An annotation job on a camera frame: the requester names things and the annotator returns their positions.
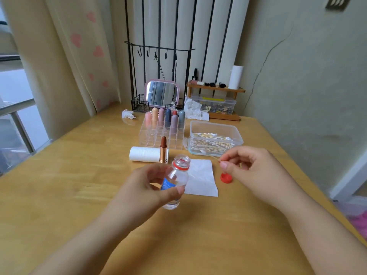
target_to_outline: forearm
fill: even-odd
[[[307,194],[285,210],[291,228],[317,275],[365,274],[367,248]]]
[[[128,234],[128,229],[117,229],[109,223],[106,214],[101,215],[30,275],[97,275]]]

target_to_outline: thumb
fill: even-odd
[[[168,202],[181,198],[185,191],[185,186],[175,186],[166,190],[159,191],[159,200],[161,205],[165,205]]]
[[[228,161],[222,161],[219,165],[224,171],[235,177],[237,180],[241,182],[244,180],[244,175],[246,171],[241,169],[239,166]]]

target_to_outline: small wooden rack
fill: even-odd
[[[233,99],[236,99],[237,93],[244,93],[245,90],[242,88],[239,88],[238,90],[229,89],[228,87],[219,87],[216,85],[215,87],[209,87],[209,86],[200,86],[200,85],[193,85],[190,82],[187,82],[187,97],[191,96],[191,88],[201,88],[201,89],[208,89],[208,90],[215,90],[215,91],[223,91],[223,92],[233,92]],[[228,120],[228,121],[240,121],[241,117],[236,114],[235,111],[233,111],[232,115],[227,114],[219,114],[219,113],[209,113],[209,118],[212,119],[218,119],[218,120]]]

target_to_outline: black wire rack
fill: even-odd
[[[138,91],[136,89],[136,74],[135,74],[135,58],[134,58],[134,48],[137,49],[138,55],[140,57],[143,57],[144,59],[144,83],[146,83],[146,76],[145,76],[145,55],[149,57],[150,55],[150,49],[155,50],[154,54],[157,57],[160,57],[160,50],[165,50],[165,59],[167,59],[167,54],[169,51],[172,51],[174,56],[173,60],[173,66],[175,66],[176,60],[177,60],[177,52],[187,52],[187,62],[186,62],[186,77],[185,81],[188,81],[189,78],[189,67],[190,67],[190,59],[191,59],[191,51],[195,49],[176,49],[176,48],[166,48],[166,47],[159,47],[159,46],[151,46],[151,45],[139,45],[134,44],[129,41],[124,41],[129,48],[129,63],[130,63],[130,81],[131,81],[131,108],[135,112],[151,112],[152,107],[154,105],[157,105],[156,102],[149,102],[144,101],[144,95],[138,94]],[[172,68],[172,80],[174,78],[174,67]],[[160,78],[160,69],[158,65],[158,74],[157,78]],[[185,91],[184,96],[186,96],[187,93],[187,86],[185,85]],[[177,104],[166,104],[166,109],[171,110],[182,110],[184,108],[184,99],[179,98]]]

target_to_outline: white cylinder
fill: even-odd
[[[132,147],[129,154],[129,159],[132,161],[158,163],[159,157],[160,157],[160,148]]]
[[[228,88],[232,90],[238,90],[240,86],[240,80],[242,76],[243,67],[242,66],[233,66],[231,78],[229,79]]]

